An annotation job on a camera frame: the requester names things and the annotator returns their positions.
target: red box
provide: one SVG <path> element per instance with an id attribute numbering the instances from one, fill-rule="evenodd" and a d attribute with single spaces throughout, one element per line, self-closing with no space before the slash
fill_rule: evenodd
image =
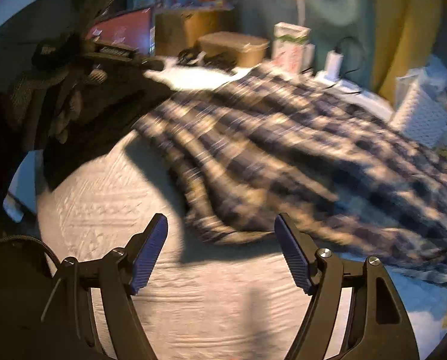
<path id="1" fill-rule="evenodd" d="M 123 43 L 151 56 L 155 51 L 153 9 L 139 9 L 105 18 L 88 31 L 87 39 L 96 35 L 103 41 Z"/>

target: black cable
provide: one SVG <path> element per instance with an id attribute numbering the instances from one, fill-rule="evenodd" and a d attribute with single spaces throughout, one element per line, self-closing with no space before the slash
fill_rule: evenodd
<path id="1" fill-rule="evenodd" d="M 31 237 L 30 235 L 9 235 L 8 237 L 0 239 L 0 245 L 13 241 L 30 241 L 36 243 L 37 245 L 43 248 L 43 251 L 52 260 L 56 268 L 58 269 L 60 267 L 60 260 L 56 256 L 54 251 L 50 249 L 50 247 L 47 244 L 43 243 L 39 239 Z"/>
<path id="2" fill-rule="evenodd" d="M 307 69 L 301 71 L 300 74 L 307 73 L 308 71 L 311 71 L 312 69 L 313 69 L 313 66 L 311 66 L 311 67 L 307 67 Z"/>
<path id="3" fill-rule="evenodd" d="M 326 91 L 327 89 L 333 88 L 335 85 L 337 85 L 339 81 L 333 83 L 331 86 L 328 86 L 327 88 L 324 88 L 323 90 Z"/>
<path id="4" fill-rule="evenodd" d="M 353 73 L 355 71 L 359 71 L 361 68 L 363 68 L 364 64 L 365 64 L 365 60 L 366 60 L 364 45 L 362 45 L 362 43 L 359 41 L 359 39 L 356 38 L 355 36 L 345 36 L 341 40 L 339 40 L 337 42 L 337 44 L 335 45 L 335 47 L 334 47 L 334 50 L 335 50 L 335 52 L 337 54 L 342 54 L 343 55 L 343 53 L 342 53 L 342 44 L 345 41 L 352 41 L 354 44 L 356 44 L 357 47 L 359 47 L 359 49 L 361 51 L 361 57 L 360 57 L 360 63 L 359 63 L 359 65 L 355 69 L 350 69 L 350 70 L 348 70 L 348 71 L 346 71 L 345 73 L 342 74 L 342 78 L 343 79 L 345 79 L 345 76 L 347 74 Z"/>
<path id="5" fill-rule="evenodd" d="M 202 59 L 202 65 L 198 64 L 199 54 L 200 49 L 197 47 L 182 50 L 177 57 L 177 66 L 213 68 L 230 75 L 235 74 L 234 69 L 237 66 L 237 61 L 229 53 L 222 52 L 214 56 L 205 55 Z"/>

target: metal pivot screw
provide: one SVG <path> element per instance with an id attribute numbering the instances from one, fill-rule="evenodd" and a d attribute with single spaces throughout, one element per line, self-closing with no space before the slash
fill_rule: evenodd
<path id="1" fill-rule="evenodd" d="M 62 261 L 62 263 L 65 266 L 72 266 L 73 264 L 75 264 L 75 262 L 76 262 L 75 257 L 66 257 L 66 258 L 64 258 L 64 261 Z"/>
<path id="2" fill-rule="evenodd" d="M 112 253 L 117 255 L 118 257 L 122 257 L 127 252 L 123 247 L 116 247 L 115 249 L 112 249 Z"/>
<path id="3" fill-rule="evenodd" d="M 317 251 L 317 253 L 319 254 L 320 257 L 323 257 L 323 258 L 332 256 L 332 251 L 330 249 L 327 249 L 326 247 L 319 249 Z"/>
<path id="4" fill-rule="evenodd" d="M 381 264 L 380 259 L 374 256 L 368 258 L 368 263 L 371 266 L 379 266 Z"/>

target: blue rubber finger pad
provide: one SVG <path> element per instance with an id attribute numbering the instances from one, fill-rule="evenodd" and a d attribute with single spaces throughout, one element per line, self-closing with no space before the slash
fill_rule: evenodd
<path id="1" fill-rule="evenodd" d="M 147 238 L 140 250 L 139 256 L 133 266 L 133 279 L 130 283 L 132 295 L 136 295 L 141 288 L 144 288 L 149 282 L 157 258 L 164 246 L 168 234 L 167 218 L 162 215 L 152 233 Z"/>
<path id="2" fill-rule="evenodd" d="M 290 273 L 294 278 L 295 285 L 302 288 L 308 294 L 313 286 L 309 277 L 307 260 L 280 215 L 275 219 L 274 232 L 282 248 L 283 256 L 285 257 L 285 261 L 287 261 Z"/>

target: yellow curtain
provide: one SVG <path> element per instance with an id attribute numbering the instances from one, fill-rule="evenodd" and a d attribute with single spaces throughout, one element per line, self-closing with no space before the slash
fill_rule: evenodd
<path id="1" fill-rule="evenodd" d="M 441 0 L 375 0 L 372 90 L 393 104 L 395 78 L 424 66 L 440 26 Z"/>

